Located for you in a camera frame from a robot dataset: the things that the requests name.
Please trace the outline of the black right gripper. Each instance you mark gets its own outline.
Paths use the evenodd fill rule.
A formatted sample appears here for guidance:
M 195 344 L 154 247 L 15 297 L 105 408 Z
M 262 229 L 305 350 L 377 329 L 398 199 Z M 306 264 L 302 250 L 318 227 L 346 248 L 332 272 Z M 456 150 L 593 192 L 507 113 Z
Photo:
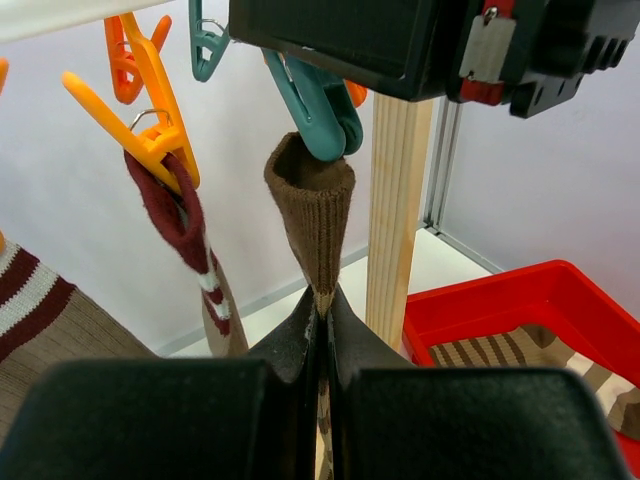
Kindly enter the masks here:
M 469 1 L 446 96 L 531 118 L 617 67 L 638 25 L 636 1 Z

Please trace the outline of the beige sock maroon striped cuff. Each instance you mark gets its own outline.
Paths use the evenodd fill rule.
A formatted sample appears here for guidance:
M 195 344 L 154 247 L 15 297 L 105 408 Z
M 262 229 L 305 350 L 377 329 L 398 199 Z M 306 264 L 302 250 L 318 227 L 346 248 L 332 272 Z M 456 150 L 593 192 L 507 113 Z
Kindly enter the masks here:
M 176 193 L 129 152 L 124 153 L 124 160 L 154 227 L 198 280 L 211 354 L 235 357 L 246 353 L 249 345 L 240 315 L 223 267 L 211 247 L 196 187 L 186 168 L 173 154 L 161 162 L 177 181 L 180 191 Z

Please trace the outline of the brown striped sock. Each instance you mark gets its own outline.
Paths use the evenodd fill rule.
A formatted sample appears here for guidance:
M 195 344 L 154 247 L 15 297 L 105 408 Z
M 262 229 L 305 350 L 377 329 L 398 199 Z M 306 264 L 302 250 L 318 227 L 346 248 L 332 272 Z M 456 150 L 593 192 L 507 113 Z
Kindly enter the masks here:
M 639 439 L 639 388 L 564 343 L 536 324 L 510 332 L 434 345 L 429 356 L 438 367 L 548 367 L 579 375 L 594 392 L 610 427 Z
M 321 436 L 320 477 L 345 479 L 333 334 L 336 300 L 344 296 L 339 279 L 355 173 L 343 157 L 333 162 L 314 158 L 302 136 L 290 132 L 269 156 L 264 180 L 307 282 L 294 309 L 305 320 L 303 427 L 310 431 L 303 437 L 315 442 Z

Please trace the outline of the teal clothespin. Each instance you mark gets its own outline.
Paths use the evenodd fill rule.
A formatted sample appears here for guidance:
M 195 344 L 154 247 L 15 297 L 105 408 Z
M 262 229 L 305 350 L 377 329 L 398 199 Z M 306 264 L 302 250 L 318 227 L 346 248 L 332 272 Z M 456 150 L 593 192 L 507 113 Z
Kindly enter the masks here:
M 364 133 L 345 81 L 293 56 L 262 53 L 309 152 L 324 162 L 356 153 Z

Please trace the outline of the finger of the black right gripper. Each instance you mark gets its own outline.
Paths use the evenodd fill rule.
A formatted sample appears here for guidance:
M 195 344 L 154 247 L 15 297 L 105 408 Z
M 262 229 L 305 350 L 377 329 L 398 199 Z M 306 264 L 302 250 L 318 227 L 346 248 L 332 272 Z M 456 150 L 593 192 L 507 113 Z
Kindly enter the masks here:
M 462 1 L 242 1 L 230 34 L 406 101 L 452 95 Z

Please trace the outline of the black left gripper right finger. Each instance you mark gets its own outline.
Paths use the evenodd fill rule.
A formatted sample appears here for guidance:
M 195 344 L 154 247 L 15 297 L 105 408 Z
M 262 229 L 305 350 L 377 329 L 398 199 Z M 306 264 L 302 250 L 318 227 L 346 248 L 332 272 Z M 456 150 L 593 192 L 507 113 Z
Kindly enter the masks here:
M 555 368 L 419 368 L 337 291 L 327 315 L 337 479 L 624 479 L 594 395 Z

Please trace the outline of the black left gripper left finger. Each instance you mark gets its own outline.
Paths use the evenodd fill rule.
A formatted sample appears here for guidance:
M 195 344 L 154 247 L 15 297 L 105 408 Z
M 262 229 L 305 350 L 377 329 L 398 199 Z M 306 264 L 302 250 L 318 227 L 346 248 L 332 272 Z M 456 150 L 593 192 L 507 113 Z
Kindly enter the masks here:
M 28 392 L 5 479 L 311 479 L 319 319 L 306 291 L 235 358 L 82 360 Z

